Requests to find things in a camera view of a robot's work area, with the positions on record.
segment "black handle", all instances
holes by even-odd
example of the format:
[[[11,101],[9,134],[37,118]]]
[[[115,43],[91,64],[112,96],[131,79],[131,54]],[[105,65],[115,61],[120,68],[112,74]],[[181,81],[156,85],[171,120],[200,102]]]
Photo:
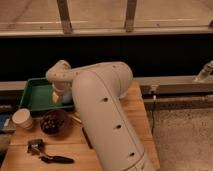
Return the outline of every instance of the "black handle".
[[[71,164],[71,163],[75,162],[71,158],[62,157],[62,156],[51,156],[51,157],[44,157],[44,156],[42,156],[41,160],[44,161],[44,162],[46,162],[46,163],[55,162],[55,163]]]
[[[56,163],[74,163],[73,159],[62,156],[52,156],[51,160]]]

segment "floor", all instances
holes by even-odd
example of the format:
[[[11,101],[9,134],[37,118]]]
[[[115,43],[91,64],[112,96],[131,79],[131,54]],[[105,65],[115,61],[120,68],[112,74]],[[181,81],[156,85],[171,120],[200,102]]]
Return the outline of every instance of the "floor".
[[[1,0],[0,30],[61,29],[56,0]],[[127,0],[68,0],[76,28],[123,28]],[[207,26],[212,0],[137,0],[135,27]]]
[[[148,111],[150,125],[161,164],[160,171],[213,170],[213,103],[212,108],[192,107],[191,102],[176,102]]]

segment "small object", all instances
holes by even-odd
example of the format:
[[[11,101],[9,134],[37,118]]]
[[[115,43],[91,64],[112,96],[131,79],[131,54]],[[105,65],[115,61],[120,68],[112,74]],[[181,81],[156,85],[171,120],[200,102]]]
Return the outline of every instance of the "small object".
[[[81,121],[81,119],[80,119],[78,116],[72,114],[72,115],[70,115],[70,117],[71,117],[74,121],[78,122],[79,124],[82,124],[82,121]]]
[[[28,141],[28,153],[37,154],[39,158],[45,163],[64,163],[71,164],[75,161],[71,158],[63,157],[63,156],[49,156],[44,152],[44,142],[42,139],[34,139]]]
[[[33,127],[33,118],[27,108],[17,110],[12,116],[12,121],[27,130]]]
[[[47,112],[40,121],[41,130],[48,135],[63,133],[70,124],[70,118],[66,111],[61,109]]]

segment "metal tool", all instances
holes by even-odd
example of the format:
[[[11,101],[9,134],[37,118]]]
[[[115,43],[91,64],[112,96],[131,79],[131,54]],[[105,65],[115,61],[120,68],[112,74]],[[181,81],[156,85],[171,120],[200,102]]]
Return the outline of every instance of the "metal tool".
[[[49,156],[44,152],[44,142],[42,139],[33,139],[28,141],[28,153],[37,154],[39,158],[46,163],[64,163],[71,164],[74,163],[74,160],[62,156]]]

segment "black wall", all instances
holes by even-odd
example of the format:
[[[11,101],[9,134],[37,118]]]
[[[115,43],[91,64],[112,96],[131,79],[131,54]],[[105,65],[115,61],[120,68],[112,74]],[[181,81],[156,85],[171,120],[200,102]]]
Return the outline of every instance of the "black wall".
[[[44,77],[59,59],[72,67],[121,60],[134,76],[196,75],[213,60],[213,34],[1,38],[0,81]]]

